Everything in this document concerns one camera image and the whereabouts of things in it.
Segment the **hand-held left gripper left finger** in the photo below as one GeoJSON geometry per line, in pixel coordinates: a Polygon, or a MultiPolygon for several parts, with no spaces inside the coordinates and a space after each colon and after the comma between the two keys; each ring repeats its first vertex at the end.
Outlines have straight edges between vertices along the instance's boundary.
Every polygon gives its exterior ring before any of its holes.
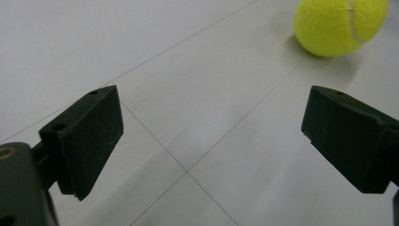
{"type": "Polygon", "coordinates": [[[63,194],[82,201],[122,134],[118,88],[108,86],[84,95],[39,130],[34,154],[42,184],[46,189],[58,184],[63,194]]]}

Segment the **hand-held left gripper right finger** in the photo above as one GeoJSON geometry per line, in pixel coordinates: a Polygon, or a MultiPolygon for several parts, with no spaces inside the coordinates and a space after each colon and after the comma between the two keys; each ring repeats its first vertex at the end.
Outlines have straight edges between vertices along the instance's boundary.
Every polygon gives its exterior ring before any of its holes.
{"type": "Polygon", "coordinates": [[[335,89],[313,86],[301,131],[356,189],[399,186],[399,121],[335,89]]]}

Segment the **yellow tennis ball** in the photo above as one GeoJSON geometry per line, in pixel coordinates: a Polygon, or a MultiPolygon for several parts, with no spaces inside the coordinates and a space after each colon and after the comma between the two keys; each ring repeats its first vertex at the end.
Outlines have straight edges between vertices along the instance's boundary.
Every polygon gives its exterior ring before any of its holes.
{"type": "Polygon", "coordinates": [[[378,33],[388,10],[389,0],[301,0],[295,10],[295,36],[316,56],[344,56],[378,33]]]}

